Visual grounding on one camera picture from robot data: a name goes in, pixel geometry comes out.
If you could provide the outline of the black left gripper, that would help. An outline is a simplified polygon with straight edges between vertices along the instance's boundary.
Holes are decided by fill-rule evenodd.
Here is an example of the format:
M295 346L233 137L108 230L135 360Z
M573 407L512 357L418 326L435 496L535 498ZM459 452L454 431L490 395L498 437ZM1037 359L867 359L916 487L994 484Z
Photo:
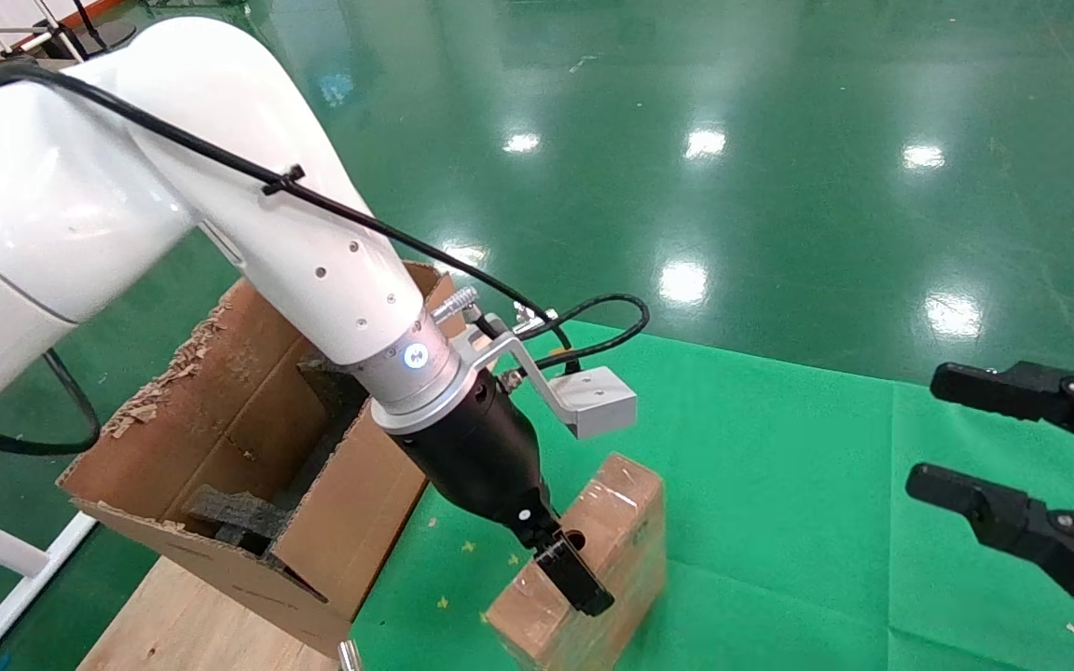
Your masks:
M491 373L480 373L463 399L434 425L394 436L445 500L510 529L564 599L598 617L614 597L587 567L585 534L563 533L541 469L529 418Z

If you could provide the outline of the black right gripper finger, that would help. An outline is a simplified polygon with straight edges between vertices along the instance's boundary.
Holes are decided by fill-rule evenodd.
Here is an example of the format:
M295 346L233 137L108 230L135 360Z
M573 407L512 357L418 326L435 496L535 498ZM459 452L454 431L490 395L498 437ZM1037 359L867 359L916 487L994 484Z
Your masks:
M1031 561L1074 599L1074 510L929 463L911 469L906 493L962 515L977 543Z
M1074 434L1074 371L1020 361L1002 371L943 363L930 379L934 398L993 415L1047 421Z

